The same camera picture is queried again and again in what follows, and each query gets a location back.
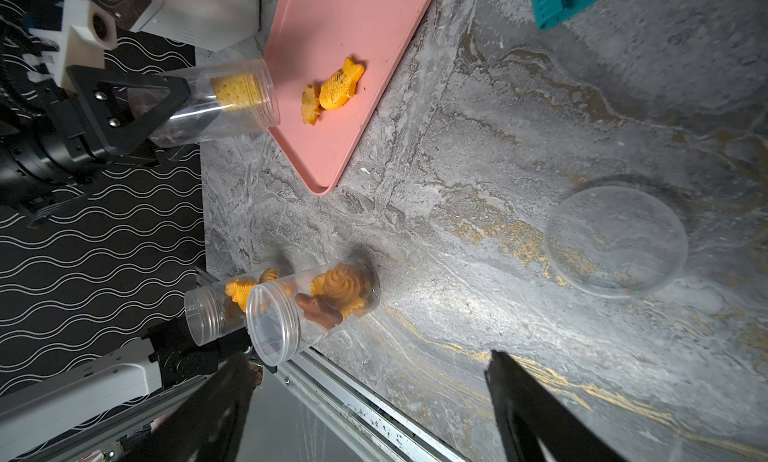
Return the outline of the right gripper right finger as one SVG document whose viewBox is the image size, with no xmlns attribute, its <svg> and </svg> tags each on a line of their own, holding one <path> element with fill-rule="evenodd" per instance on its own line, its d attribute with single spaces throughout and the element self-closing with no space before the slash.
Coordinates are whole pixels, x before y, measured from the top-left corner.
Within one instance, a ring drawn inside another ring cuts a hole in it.
<svg viewBox="0 0 768 462">
<path fill-rule="evenodd" d="M 485 371 L 509 461 L 622 461 L 513 357 L 493 350 Z"/>
</svg>

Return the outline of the clear jar lid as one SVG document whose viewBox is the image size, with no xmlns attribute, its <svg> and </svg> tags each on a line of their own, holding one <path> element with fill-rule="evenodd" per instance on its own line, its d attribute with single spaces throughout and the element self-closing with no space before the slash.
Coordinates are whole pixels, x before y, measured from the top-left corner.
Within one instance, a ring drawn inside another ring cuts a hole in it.
<svg viewBox="0 0 768 462">
<path fill-rule="evenodd" d="M 635 188 L 598 186 L 563 200 L 550 214 L 544 251 L 577 289 L 610 299 L 636 298 L 668 285 L 689 244 L 677 214 Z"/>
</svg>

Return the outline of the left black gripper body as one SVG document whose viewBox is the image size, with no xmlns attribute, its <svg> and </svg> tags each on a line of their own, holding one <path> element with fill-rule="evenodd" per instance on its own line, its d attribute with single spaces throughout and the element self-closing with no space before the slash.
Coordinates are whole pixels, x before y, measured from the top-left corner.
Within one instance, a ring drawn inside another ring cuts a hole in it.
<svg viewBox="0 0 768 462">
<path fill-rule="evenodd" d="M 1 108 L 1 205 L 23 216 L 52 216 L 88 198 L 116 162 L 101 145 L 80 98 L 39 84 L 42 114 L 21 121 Z"/>
</svg>

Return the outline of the clear jar with cookies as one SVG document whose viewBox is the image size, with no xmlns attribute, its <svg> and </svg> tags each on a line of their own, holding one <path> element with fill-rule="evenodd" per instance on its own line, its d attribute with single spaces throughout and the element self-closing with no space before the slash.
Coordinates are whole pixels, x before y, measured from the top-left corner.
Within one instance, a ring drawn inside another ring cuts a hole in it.
<svg viewBox="0 0 768 462">
<path fill-rule="evenodd" d="M 264 95 L 262 104 L 232 112 L 226 112 L 218 104 L 210 80 L 236 74 L 252 74 L 258 80 Z M 265 131 L 280 122 L 275 86 L 264 60 L 238 60 L 203 68 L 185 68 L 165 75 L 184 78 L 191 94 L 183 108 L 150 135 L 149 139 L 160 147 L 202 143 Z"/>
</svg>

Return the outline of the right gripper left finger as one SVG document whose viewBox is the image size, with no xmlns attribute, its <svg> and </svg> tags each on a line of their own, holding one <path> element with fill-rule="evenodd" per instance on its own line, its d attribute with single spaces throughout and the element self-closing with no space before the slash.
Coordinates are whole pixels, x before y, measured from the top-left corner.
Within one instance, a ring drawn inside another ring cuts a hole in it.
<svg viewBox="0 0 768 462">
<path fill-rule="evenodd" d="M 231 357 L 125 461 L 234 461 L 256 373 L 243 353 Z"/>
</svg>

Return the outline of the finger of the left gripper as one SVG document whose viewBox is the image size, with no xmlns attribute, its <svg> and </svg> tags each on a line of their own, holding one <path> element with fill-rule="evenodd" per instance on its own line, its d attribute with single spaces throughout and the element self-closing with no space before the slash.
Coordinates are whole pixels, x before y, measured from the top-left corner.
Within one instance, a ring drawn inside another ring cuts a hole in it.
<svg viewBox="0 0 768 462">
<path fill-rule="evenodd" d="M 84 117 L 86 140 L 99 158 L 136 154 L 150 135 L 190 98 L 184 78 L 160 74 L 126 74 L 103 68 L 69 66 L 66 74 Z"/>
</svg>

